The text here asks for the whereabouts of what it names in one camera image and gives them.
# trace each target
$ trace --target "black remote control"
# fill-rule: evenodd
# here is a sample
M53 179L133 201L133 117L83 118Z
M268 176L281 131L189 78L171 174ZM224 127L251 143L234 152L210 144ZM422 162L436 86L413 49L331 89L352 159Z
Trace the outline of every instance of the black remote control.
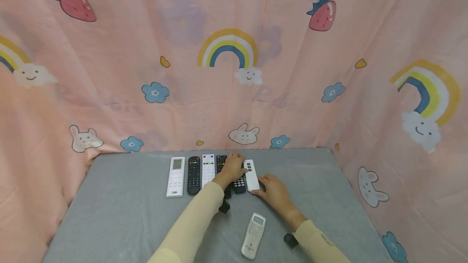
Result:
M200 158L198 156L192 156L188 159L187 193L195 195L201 189Z
M242 194L245 193L246 187L245 187L245 179L244 175L240 177L237 181L234 182L234 193L236 194Z
M227 155L217 155L216 156L216 174L219 174L224 167ZM231 198L231 184L229 184L224 190L224 198Z

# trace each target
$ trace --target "pink backdrop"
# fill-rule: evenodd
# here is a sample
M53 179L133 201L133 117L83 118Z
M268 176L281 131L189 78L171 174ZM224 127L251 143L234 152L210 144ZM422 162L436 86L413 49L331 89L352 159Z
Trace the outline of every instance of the pink backdrop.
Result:
M317 146L395 262L468 262L466 0L0 12L2 262L40 261L99 153Z

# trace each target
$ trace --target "long sleeve shirt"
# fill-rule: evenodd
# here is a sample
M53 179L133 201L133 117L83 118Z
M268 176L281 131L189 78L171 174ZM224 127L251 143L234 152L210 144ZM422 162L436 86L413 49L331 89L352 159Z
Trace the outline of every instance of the long sleeve shirt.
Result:
M224 191L218 184L206 184L173 224L148 263L192 263L223 198ZM310 220L304 221L294 236L315 263L350 263Z

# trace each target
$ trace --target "remote control lcd screen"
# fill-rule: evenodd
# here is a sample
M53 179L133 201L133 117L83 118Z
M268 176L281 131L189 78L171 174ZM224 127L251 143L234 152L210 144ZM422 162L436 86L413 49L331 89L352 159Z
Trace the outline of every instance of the remote control lcd screen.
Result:
M258 223L261 226L263 225L263 220L258 216L254 216L253 221L255 221L256 223Z
M174 170L180 170L182 168L182 160L174 160L174 165L172 168Z

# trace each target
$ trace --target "small white remote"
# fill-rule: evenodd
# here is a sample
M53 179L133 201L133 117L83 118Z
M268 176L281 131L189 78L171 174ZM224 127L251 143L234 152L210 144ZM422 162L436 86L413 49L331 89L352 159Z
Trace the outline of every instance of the small white remote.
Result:
M255 172L254 161L245 160L244 168L247 168L249 170L247 173L245 173L247 191L252 192L253 190L260 189L260 184L258 183L257 173Z
M258 245L265 230L266 219L258 213L253 213L249 221L245 239L240 249L241 254L247 259L254 260L257 255Z
M202 158L202 188L215 178L215 155L212 153L203 155Z
M185 158L173 157L167 179L166 198L182 197L184 195Z

